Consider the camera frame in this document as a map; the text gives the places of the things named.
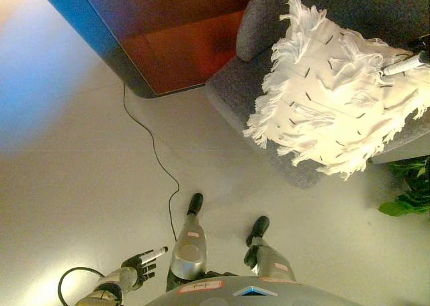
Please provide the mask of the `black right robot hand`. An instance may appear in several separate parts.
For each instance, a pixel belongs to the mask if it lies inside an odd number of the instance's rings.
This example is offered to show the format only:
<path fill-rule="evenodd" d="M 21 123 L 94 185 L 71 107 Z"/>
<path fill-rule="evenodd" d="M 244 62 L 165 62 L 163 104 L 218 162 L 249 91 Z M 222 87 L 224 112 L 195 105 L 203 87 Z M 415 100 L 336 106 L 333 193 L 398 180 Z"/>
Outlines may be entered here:
<path fill-rule="evenodd" d="M 406 48 L 412 51 L 413 54 L 400 62 L 384 67 L 382 69 L 383 76 L 395 75 L 423 65 L 429 65 L 429 34 L 407 42 Z"/>

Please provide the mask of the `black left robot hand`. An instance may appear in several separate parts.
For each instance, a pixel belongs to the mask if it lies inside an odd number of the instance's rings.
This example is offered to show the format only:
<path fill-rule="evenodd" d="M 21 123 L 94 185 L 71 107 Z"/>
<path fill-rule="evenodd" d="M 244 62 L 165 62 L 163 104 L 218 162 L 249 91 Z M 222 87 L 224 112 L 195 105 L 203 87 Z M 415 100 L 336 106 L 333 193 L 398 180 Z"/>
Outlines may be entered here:
<path fill-rule="evenodd" d="M 136 280 L 132 285 L 133 291 L 139 289 L 145 281 L 155 276 L 154 269 L 156 268 L 156 259 L 166 254 L 168 251 L 169 248 L 163 246 L 155 250 L 136 254 L 122 262 L 122 268 L 132 268 L 136 271 Z"/>

